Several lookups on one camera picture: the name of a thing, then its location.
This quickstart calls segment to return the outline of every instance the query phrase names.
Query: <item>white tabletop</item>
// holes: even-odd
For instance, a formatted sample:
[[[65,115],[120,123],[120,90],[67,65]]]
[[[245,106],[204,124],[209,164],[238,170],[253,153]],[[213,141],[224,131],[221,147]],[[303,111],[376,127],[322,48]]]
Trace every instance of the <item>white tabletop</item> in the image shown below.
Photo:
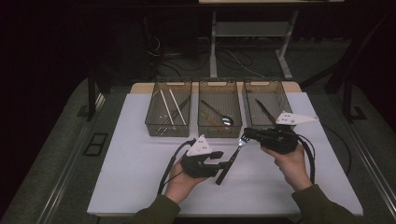
[[[119,122],[92,195],[88,213],[97,216],[122,216],[148,207],[156,197],[164,169],[179,145],[198,138],[198,94],[192,95],[191,134],[188,138],[151,137],[145,126],[150,93],[128,94]],[[315,116],[303,92],[287,93],[293,113]],[[245,110],[241,107],[245,127]],[[307,137],[315,146],[316,180],[330,200],[343,205],[355,215],[362,215],[361,204],[319,122],[299,124],[295,132]],[[227,161],[236,150],[238,139],[208,138],[215,151],[223,151]],[[178,157],[187,150],[184,147]],[[183,203],[183,217],[270,217],[300,214],[291,198],[292,188],[274,165],[274,159],[250,141],[239,153],[233,167],[220,186],[209,178],[197,186]]]

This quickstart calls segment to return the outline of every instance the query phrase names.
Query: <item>sleeve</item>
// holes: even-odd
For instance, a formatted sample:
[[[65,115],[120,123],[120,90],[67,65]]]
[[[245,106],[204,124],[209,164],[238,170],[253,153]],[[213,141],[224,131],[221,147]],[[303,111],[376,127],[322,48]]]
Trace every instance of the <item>sleeve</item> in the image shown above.
[[[150,207],[138,211],[128,224],[171,224],[180,207],[166,196],[158,195]]]
[[[294,192],[292,198],[303,215],[304,223],[361,224],[345,207],[330,201],[318,185]]]

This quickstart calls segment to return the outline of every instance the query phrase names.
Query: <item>person's right hand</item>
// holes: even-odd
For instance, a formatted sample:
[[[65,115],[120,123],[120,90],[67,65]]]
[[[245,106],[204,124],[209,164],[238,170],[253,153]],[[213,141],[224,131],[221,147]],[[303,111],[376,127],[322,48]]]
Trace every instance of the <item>person's right hand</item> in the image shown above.
[[[305,169],[304,148],[300,144],[288,154],[279,154],[271,149],[262,147],[262,150],[275,158],[275,164],[285,176],[286,182],[295,191],[300,191],[312,186]]]

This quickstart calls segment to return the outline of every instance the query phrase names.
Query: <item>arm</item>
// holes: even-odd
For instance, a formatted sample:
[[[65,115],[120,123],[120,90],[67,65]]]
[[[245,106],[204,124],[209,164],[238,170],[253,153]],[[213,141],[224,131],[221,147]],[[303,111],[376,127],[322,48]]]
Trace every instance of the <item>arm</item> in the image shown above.
[[[190,192],[206,178],[192,178],[185,173],[180,161],[175,163],[169,174],[170,181],[164,195],[158,195],[150,207],[138,211],[130,224],[171,224],[180,212],[178,206]]]
[[[304,223],[358,224],[361,221],[343,206],[331,202],[318,185],[313,185],[305,170],[304,148],[297,148],[288,154],[279,154],[268,148],[262,150],[275,158],[275,164],[294,189],[291,195],[299,206]]]

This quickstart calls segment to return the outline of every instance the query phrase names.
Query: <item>gray carpet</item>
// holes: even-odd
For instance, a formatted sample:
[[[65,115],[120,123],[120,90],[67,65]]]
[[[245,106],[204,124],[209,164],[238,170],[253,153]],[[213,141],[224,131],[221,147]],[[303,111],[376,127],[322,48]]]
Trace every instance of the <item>gray carpet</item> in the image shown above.
[[[279,42],[276,41],[268,41],[267,44],[260,47],[260,50],[233,52],[243,63],[249,63],[250,59],[254,62],[248,67],[250,70],[266,76],[278,77],[281,75],[281,71],[274,54],[274,49],[278,44]],[[348,41],[344,40],[291,43],[286,59],[293,74],[293,80],[301,82],[329,67],[342,57],[347,46]],[[233,59],[232,55],[223,53],[222,56],[224,64],[218,62],[219,77],[253,76],[247,70],[241,69],[237,63],[230,62]],[[176,67],[176,70],[182,76],[208,77],[206,57],[207,54],[203,54],[198,62],[192,59],[177,59],[171,62],[181,66]],[[161,66],[160,70],[163,76],[177,76],[174,69],[169,67]],[[364,145],[372,153],[373,159],[393,189],[396,189],[394,178],[396,176],[395,133],[357,88],[353,94],[353,105],[359,106],[367,119],[355,120],[353,124],[346,124],[343,117],[340,116],[340,95],[327,95],[323,90],[326,80],[327,78],[323,78],[304,91],[308,92],[321,122],[341,135],[350,148],[352,165],[348,179],[362,204],[364,210],[362,219],[367,224],[396,223],[377,185],[370,173],[367,172],[358,152],[359,148],[347,125],[352,125],[353,129],[357,130]],[[103,217],[98,220],[97,217],[87,214],[86,211],[92,196],[92,189],[106,155],[106,149],[117,124],[123,100],[129,89],[129,87],[114,88],[113,92],[106,95],[106,100],[93,121],[87,122],[86,118],[77,116],[81,107],[87,104],[86,81],[76,88],[30,173],[26,176],[3,217],[2,224],[37,223],[38,220],[38,223],[96,223],[97,221],[100,223],[123,223],[127,219],[127,217]],[[346,170],[348,166],[346,146],[331,130],[325,128],[334,152]],[[82,156],[84,146],[88,144],[94,133],[108,133],[102,154],[99,157]],[[67,168],[67,164],[73,164],[73,166]],[[50,196],[54,195],[52,191],[58,198],[52,201],[53,204],[46,207]]]

